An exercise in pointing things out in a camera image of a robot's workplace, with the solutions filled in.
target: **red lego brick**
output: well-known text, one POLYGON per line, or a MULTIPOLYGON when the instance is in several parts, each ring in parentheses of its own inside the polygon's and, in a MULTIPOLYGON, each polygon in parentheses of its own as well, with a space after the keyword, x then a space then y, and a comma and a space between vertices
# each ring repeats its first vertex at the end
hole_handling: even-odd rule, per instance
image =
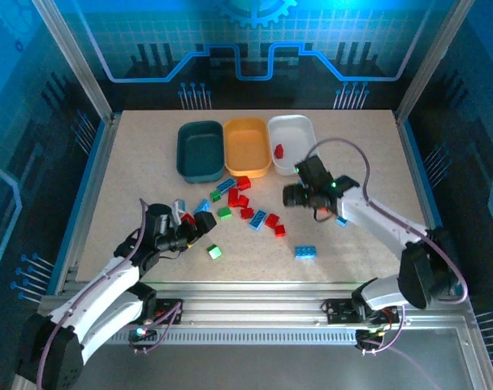
POLYGON ((184 214, 182 217, 181 217, 181 222, 183 221, 188 221, 189 223, 191 223, 192 225, 195 225, 196 224, 196 220, 194 219, 194 217, 192 217, 190 214, 184 214))
POLYGON ((241 195, 239 197, 239 201, 237 201, 238 207, 242 207, 243 209, 245 209, 246 207, 248 207, 248 204, 249 204, 248 197, 241 195))
POLYGON ((241 219, 251 219, 255 215, 255 211, 253 209, 248 208, 248 209, 243 209, 240 211, 240 217, 241 219))
POLYGON ((284 225, 275 226, 275 237, 284 237, 286 236, 286 229, 284 225))
POLYGON ((282 157, 284 157, 284 148, 282 144, 278 144, 275 146, 275 158, 281 159, 282 157))
POLYGON ((239 190, 237 188, 230 188, 228 190, 228 205, 230 207, 237 207, 239 201, 239 190))
POLYGON ((275 214, 270 214, 268 215, 268 218, 264 222, 264 224, 272 229, 275 229, 275 226, 277 226, 277 222, 279 221, 279 216, 275 214))
POLYGON ((247 176, 241 176, 237 178, 237 188, 241 191, 249 189, 252 186, 252 182, 249 181, 247 176))

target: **green lego brick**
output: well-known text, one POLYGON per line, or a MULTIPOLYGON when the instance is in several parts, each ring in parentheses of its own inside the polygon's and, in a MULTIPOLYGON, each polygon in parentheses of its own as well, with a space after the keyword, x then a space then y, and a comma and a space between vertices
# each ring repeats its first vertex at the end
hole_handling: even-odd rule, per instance
POLYGON ((212 260, 215 260, 216 258, 220 258, 223 252, 221 252, 221 249, 217 245, 211 245, 208 248, 206 248, 208 251, 208 254, 212 258, 212 260))
POLYGON ((226 206, 217 211, 217 215, 220 219, 226 219, 231 217, 230 207, 226 206))
POLYGON ((218 189, 210 193, 210 199, 212 200, 212 202, 216 202, 219 199, 221 199, 221 193, 219 192, 218 189))

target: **speckled work surface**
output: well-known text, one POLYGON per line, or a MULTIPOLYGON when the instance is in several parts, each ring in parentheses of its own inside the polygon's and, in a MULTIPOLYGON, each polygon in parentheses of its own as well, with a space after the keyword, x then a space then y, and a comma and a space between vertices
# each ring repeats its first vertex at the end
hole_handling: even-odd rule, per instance
MULTIPOLYGON (((389 110, 191 110, 124 111, 110 154, 106 175, 97 200, 93 221, 80 260, 77 279, 92 279, 112 257, 112 251, 140 224, 139 197, 148 203, 171 204, 176 198, 193 210, 208 198, 218 184, 188 184, 175 169, 178 129, 187 122, 226 120, 257 116, 269 120, 276 115, 302 114, 311 119, 318 140, 346 137, 355 141, 368 155, 372 174, 371 197, 403 216, 423 223, 419 202, 405 161, 400 137, 389 110)), ((360 182, 364 164, 353 149, 341 144, 324 145, 321 157, 334 177, 342 174, 360 182)), ((280 216, 287 235, 275 238, 264 226, 255 232, 241 220, 239 209, 233 218, 218 221, 217 227, 176 260, 163 259, 144 281, 306 281, 353 282, 383 277, 398 271, 399 261, 386 247, 362 227, 334 220, 315 223, 313 212, 286 209, 282 189, 296 176, 281 176, 270 167, 269 173, 252 180, 243 193, 250 207, 280 216), (206 248, 216 244, 223 251, 211 260, 206 248), (296 245, 316 245, 313 261, 298 261, 296 245)), ((227 196, 212 204, 216 215, 227 196)))

